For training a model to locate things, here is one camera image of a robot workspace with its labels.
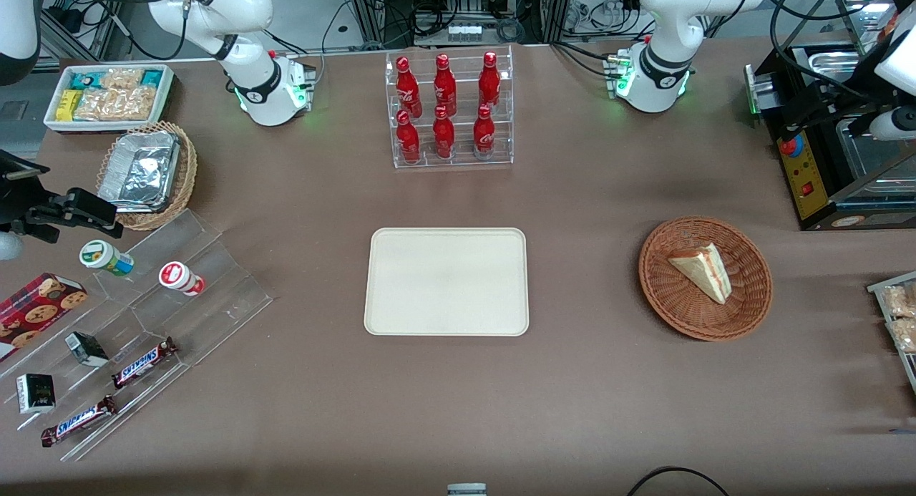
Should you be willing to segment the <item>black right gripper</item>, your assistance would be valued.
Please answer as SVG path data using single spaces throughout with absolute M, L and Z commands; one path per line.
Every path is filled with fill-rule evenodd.
M 88 228 L 111 238 L 121 238 L 125 229 L 117 222 L 117 207 L 82 188 L 69 189 L 66 195 L 38 189 L 11 196 L 13 234 L 56 243 L 59 226 Z

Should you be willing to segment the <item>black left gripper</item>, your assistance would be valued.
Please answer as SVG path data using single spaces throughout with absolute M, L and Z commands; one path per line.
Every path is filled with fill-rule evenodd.
M 782 142 L 795 140 L 802 131 L 808 133 L 850 115 L 865 115 L 884 107 L 887 83 L 879 79 L 848 79 L 846 82 L 811 79 L 801 93 L 812 96 L 814 109 L 805 118 L 783 118 Z

